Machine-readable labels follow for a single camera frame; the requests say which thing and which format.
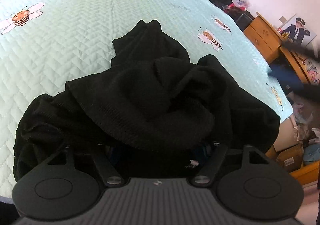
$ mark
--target wooden cabinet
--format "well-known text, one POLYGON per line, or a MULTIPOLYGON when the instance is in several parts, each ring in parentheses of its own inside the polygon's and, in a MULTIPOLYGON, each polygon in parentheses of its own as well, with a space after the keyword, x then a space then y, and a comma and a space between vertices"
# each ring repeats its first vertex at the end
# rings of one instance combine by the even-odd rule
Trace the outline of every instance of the wooden cabinet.
POLYGON ((258 49, 267 63, 270 64, 278 58, 279 47, 282 43, 281 36, 260 14, 245 29, 244 34, 258 49))

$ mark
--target crumpled black clothing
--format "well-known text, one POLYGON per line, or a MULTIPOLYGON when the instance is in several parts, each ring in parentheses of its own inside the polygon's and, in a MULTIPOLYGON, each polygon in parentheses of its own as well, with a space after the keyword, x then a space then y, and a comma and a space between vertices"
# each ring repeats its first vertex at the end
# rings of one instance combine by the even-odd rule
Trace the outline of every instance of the crumpled black clothing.
POLYGON ((252 144, 266 152, 275 141, 279 116, 241 89, 215 56, 190 63, 158 21, 140 21, 113 45, 111 69, 66 82, 64 92, 29 105, 16 131, 16 180, 62 144, 124 144, 160 167, 166 155, 166 161, 188 158, 185 152, 203 142, 252 144))

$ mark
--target mattress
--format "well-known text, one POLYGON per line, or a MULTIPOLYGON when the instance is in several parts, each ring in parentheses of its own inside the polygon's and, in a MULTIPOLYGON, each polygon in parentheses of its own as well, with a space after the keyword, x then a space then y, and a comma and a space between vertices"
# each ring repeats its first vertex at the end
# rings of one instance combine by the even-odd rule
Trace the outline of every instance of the mattress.
POLYGON ((0 196, 11 197, 17 125, 38 95, 110 68, 112 40, 157 19, 191 62, 215 55, 281 121, 292 113, 268 64, 233 20, 208 0, 0 0, 0 196))

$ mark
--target ribbed gray surface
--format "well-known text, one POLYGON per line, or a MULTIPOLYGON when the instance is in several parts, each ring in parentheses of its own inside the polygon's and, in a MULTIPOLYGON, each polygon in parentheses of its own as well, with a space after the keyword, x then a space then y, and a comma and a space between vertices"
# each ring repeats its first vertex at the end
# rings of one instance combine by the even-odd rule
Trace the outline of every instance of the ribbed gray surface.
POLYGON ((279 222, 248 221, 223 209, 208 189, 190 186, 185 179, 132 179, 123 188, 108 189, 88 212, 76 218, 39 222, 23 218, 18 225, 298 225, 294 219, 279 222))

